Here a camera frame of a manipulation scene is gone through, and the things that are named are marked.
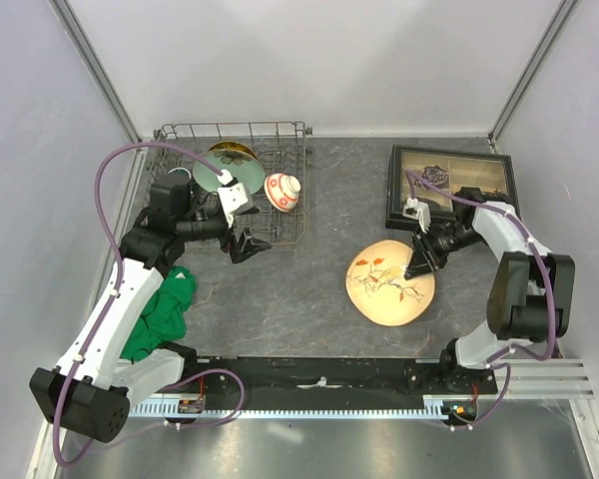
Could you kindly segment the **cream bird plate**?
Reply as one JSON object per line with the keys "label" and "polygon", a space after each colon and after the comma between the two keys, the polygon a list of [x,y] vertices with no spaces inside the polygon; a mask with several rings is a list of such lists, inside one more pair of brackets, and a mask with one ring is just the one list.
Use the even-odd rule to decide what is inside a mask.
{"label": "cream bird plate", "polygon": [[388,327],[407,325],[432,304],[432,273],[406,279],[412,248],[385,239],[363,249],[349,265],[345,287],[353,305],[371,322]]}

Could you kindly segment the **green flower plate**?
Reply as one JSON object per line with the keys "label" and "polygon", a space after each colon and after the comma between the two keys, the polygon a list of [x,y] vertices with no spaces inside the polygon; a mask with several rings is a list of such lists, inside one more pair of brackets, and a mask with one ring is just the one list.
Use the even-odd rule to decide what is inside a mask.
{"label": "green flower plate", "polygon": [[[260,162],[247,153],[219,149],[208,151],[203,157],[219,170],[227,170],[233,178],[243,183],[251,194],[257,193],[265,182],[265,169]],[[192,167],[193,179],[205,191],[215,193],[221,182],[218,176],[200,162]]]}

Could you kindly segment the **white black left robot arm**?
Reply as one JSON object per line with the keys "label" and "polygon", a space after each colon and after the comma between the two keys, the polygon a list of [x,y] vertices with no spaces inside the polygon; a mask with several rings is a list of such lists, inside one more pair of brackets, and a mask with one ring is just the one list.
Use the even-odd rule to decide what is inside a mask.
{"label": "white black left robot arm", "polygon": [[235,217],[256,211],[249,189],[222,171],[217,209],[196,207],[198,191],[183,173],[159,177],[133,227],[117,245],[109,285],[84,328],[51,369],[38,368],[30,389],[54,431],[66,429],[102,443],[112,441],[129,412],[161,389],[188,392],[198,366],[180,346],[160,346],[144,359],[120,367],[121,353],[141,313],[189,241],[218,240],[232,262],[269,249],[250,232],[234,233]]}

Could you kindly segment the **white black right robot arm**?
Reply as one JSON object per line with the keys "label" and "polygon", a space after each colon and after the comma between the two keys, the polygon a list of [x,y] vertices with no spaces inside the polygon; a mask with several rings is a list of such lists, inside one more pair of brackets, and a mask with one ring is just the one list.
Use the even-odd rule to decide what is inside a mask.
{"label": "white black right robot arm", "polygon": [[385,326],[405,325],[431,304],[434,274],[451,253],[484,242],[498,261],[485,319],[452,340],[437,367],[446,391],[462,391],[472,369],[486,369],[520,351],[544,361],[568,328],[574,260],[539,242],[501,194],[463,188],[451,196],[453,218],[436,225],[426,203],[410,198],[402,213],[416,221],[411,244],[383,240],[358,254],[348,267],[345,287],[355,307]]}

